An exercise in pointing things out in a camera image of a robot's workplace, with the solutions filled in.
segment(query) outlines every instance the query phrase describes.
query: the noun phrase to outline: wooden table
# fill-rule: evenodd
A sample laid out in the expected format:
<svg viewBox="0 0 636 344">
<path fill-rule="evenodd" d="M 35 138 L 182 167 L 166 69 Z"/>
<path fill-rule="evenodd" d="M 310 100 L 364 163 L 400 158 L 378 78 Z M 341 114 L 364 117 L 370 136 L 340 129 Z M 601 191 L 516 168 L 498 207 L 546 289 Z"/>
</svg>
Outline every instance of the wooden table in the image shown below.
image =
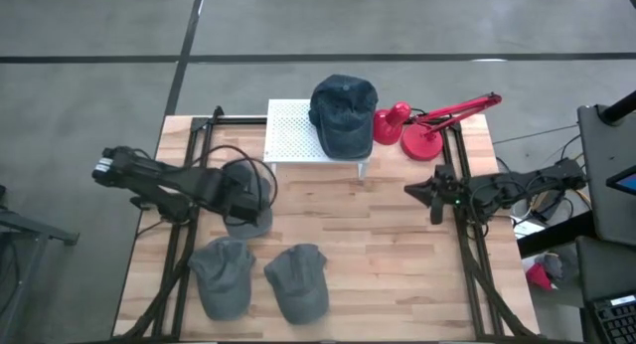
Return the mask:
<svg viewBox="0 0 636 344">
<path fill-rule="evenodd" d="M 183 164 L 191 118 L 166 118 L 158 160 Z M 472 116 L 462 126 L 472 174 L 497 172 L 485 117 Z M 217 125 L 212 142 L 213 146 L 235 145 L 262 158 L 264 135 L 264 125 Z M 213 154 L 209 166 L 220 166 L 236 157 L 229 150 L 220 150 Z M 443 224 L 432 226 L 429 210 L 402 190 L 405 184 L 428 179 L 434 166 L 442 162 L 441 156 L 430 162 L 412 161 L 397 144 L 376 144 L 364 182 L 357 179 L 357 169 L 352 165 L 279 166 L 276 175 L 280 191 L 273 207 L 272 231 L 264 238 L 249 241 L 257 261 L 252 270 L 248 314 L 231 322 L 210 320 L 192 277 L 181 339 L 473 339 L 451 209 L 445 207 Z M 140 229 L 157 220 L 156 213 L 144 214 Z M 169 232 L 169 225 L 160 226 L 136 242 L 114 334 L 130 328 L 156 294 Z M 221 218 L 202 211 L 196 248 L 225 234 Z M 292 326 L 280 314 L 263 267 L 285 249 L 301 243 L 318 245 L 328 259 L 326 278 L 331 305 L 330 312 L 317 323 Z M 497 289 L 524 324 L 538 332 L 510 221 L 492 221 L 486 243 Z M 480 302 L 488 328 L 483 292 Z M 168 303 L 164 325 L 167 329 L 172 322 L 172 305 L 174 300 Z"/>
</svg>

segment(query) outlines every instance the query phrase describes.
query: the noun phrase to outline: concrete floor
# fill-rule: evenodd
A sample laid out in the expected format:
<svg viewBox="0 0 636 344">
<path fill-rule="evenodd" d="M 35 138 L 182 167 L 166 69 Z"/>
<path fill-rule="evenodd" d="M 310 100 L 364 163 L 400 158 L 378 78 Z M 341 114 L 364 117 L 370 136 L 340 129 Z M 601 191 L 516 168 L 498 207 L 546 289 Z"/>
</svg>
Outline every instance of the concrete floor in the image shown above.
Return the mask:
<svg viewBox="0 0 636 344">
<path fill-rule="evenodd" d="M 178 55 L 193 0 L 0 0 L 0 57 Z M 629 0 L 205 0 L 192 53 L 635 52 Z M 173 64 L 0 64 L 0 183 L 9 206 L 81 232 L 51 243 L 16 342 L 107 338 L 138 212 L 130 195 L 95 185 L 105 146 L 153 152 Z M 264 114 L 269 98 L 308 97 L 327 76 L 369 79 L 382 107 L 434 109 L 486 91 L 497 154 L 528 171 L 577 134 L 580 105 L 634 88 L 636 61 L 189 65 L 176 113 Z M 570 155 L 580 152 L 572 144 Z M 583 206 L 572 198 L 575 211 Z M 579 339 L 572 308 L 537 300 L 542 331 Z"/>
</svg>

